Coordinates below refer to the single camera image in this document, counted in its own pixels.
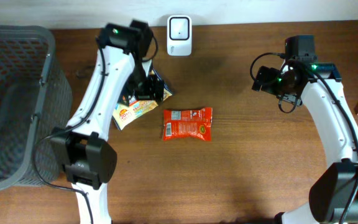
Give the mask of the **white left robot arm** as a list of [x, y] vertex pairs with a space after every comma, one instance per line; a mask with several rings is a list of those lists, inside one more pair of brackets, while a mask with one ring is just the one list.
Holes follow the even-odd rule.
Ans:
[[47, 138], [77, 197], [81, 223], [111, 223], [108, 182], [117, 164], [109, 130], [117, 104], [130, 99], [163, 101], [165, 82], [150, 74], [147, 52], [156, 42], [147, 22], [109, 23], [96, 39], [98, 54], [83, 99], [64, 128]]

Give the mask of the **yellow wet wipes pack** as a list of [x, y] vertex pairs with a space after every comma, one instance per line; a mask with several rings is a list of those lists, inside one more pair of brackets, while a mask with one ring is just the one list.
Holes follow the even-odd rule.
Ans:
[[[148, 77], [157, 78], [158, 81], [162, 81], [162, 77], [154, 69], [152, 62], [144, 62], [143, 68], [149, 69]], [[164, 85], [163, 101], [171, 97], [173, 92], [169, 89], [167, 84]], [[114, 111], [112, 112], [112, 118], [117, 129], [122, 131], [128, 124], [140, 118], [142, 115], [152, 111], [158, 106], [158, 103], [154, 100], [136, 100], [134, 96], [129, 97], [129, 104], [124, 105], [117, 103]]]

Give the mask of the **grey plastic basket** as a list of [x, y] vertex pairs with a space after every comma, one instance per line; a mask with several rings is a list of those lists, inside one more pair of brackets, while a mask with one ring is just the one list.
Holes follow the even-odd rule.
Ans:
[[0, 190], [57, 179], [47, 136], [66, 125], [72, 100], [53, 34], [40, 26], [0, 26]]

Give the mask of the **red snack bag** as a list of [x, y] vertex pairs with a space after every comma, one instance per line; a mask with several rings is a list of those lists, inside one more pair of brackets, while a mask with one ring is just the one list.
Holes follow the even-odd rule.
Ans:
[[164, 130], [162, 139], [168, 141], [180, 138], [196, 138], [203, 141], [211, 140], [213, 109], [199, 110], [164, 110]]

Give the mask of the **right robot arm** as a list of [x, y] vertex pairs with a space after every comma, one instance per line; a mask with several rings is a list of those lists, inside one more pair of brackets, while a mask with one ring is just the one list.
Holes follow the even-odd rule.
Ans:
[[251, 78], [254, 91], [279, 103], [305, 106], [318, 130], [327, 169], [310, 188], [308, 201], [275, 215], [274, 222], [358, 223], [358, 125], [344, 96], [342, 77], [333, 63], [319, 62], [312, 35], [285, 40], [280, 68], [261, 66]]

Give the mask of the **white barcode scanner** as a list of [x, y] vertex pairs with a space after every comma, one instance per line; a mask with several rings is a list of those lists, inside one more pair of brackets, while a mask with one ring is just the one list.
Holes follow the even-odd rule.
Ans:
[[185, 57], [192, 53], [192, 19], [186, 15], [172, 15], [167, 19], [167, 53]]

